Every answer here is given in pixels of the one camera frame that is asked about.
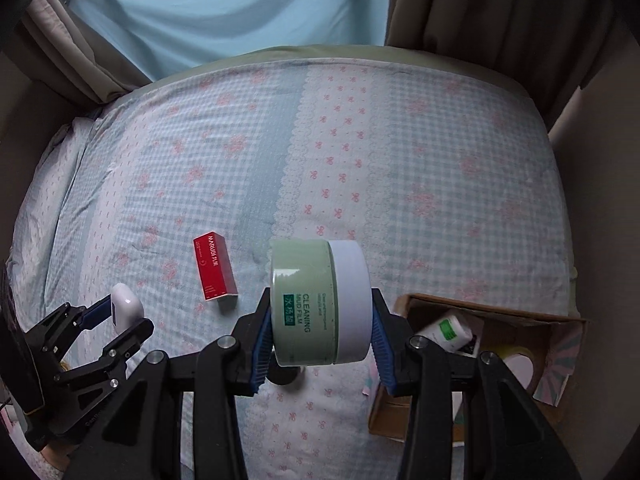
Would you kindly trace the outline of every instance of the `silver bolt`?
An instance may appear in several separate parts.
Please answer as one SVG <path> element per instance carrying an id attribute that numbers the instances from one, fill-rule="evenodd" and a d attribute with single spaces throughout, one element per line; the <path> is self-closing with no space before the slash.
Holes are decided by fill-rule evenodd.
<path id="1" fill-rule="evenodd" d="M 482 352 L 480 359 L 484 364 L 490 364 L 492 360 L 494 360 L 495 354 L 493 352 Z"/>
<path id="2" fill-rule="evenodd" d="M 164 352 L 162 352 L 161 350 L 152 350 L 146 356 L 146 360 L 149 362 L 149 364 L 152 365 L 157 365 L 158 363 L 162 362 L 162 359 L 164 359 Z"/>
<path id="3" fill-rule="evenodd" d="M 233 337 L 232 335 L 223 335 L 221 338 L 218 339 L 218 346 L 220 348 L 231 348 L 233 345 L 236 344 L 236 338 Z"/>
<path id="4" fill-rule="evenodd" d="M 411 339 L 409 339 L 409 344 L 415 349 L 425 348 L 428 345 L 427 338 L 421 335 L 414 335 Z"/>

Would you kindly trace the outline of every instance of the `white jar lid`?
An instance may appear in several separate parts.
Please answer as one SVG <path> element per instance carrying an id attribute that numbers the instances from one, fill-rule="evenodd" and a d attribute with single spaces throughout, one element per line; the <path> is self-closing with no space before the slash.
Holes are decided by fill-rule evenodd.
<path id="1" fill-rule="evenodd" d="M 527 388 L 533 378 L 533 363 L 526 355 L 513 354 L 504 358 L 504 364 L 511 370 L 523 388 Z"/>
<path id="2" fill-rule="evenodd" d="M 336 364 L 361 361 L 369 352 L 373 301 L 369 269 L 354 240 L 329 240 L 338 296 Z"/>

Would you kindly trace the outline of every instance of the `blue fabric sheet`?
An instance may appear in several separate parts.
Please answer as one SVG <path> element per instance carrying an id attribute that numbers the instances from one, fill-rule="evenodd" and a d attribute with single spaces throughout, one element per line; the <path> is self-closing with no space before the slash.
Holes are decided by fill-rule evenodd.
<path id="1" fill-rule="evenodd" d="M 279 45 L 383 44 L 388 0 L 69 0 L 152 80 Z"/>

